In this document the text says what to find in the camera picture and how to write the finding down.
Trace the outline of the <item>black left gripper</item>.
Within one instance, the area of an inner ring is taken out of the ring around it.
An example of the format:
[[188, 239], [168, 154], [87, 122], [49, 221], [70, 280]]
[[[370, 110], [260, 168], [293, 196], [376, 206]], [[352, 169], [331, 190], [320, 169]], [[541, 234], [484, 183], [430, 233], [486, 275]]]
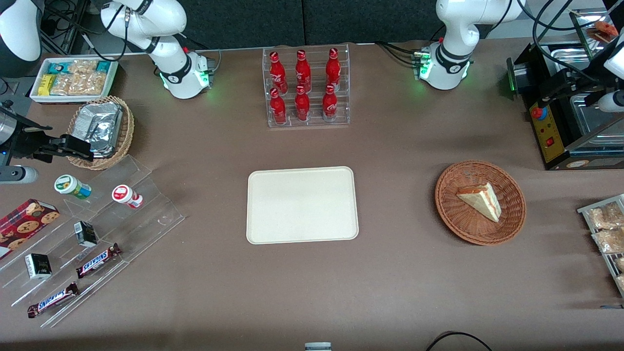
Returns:
[[607, 93], [618, 89], [618, 76], [605, 67], [606, 61], [571, 63], [569, 71], [558, 71], [539, 84], [539, 100], [551, 101], [561, 97], [587, 94], [586, 107], [605, 108]]

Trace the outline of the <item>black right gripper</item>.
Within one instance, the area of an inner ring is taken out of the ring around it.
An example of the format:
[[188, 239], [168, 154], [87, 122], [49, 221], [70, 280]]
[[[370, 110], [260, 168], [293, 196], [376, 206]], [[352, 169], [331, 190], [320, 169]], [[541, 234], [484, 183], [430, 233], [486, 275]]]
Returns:
[[0, 153], [2, 164], [13, 158], [31, 158], [45, 163], [53, 157], [75, 157], [91, 162], [91, 144], [70, 134], [58, 138], [48, 136], [49, 126], [41, 126], [13, 111], [9, 103], [1, 107]]

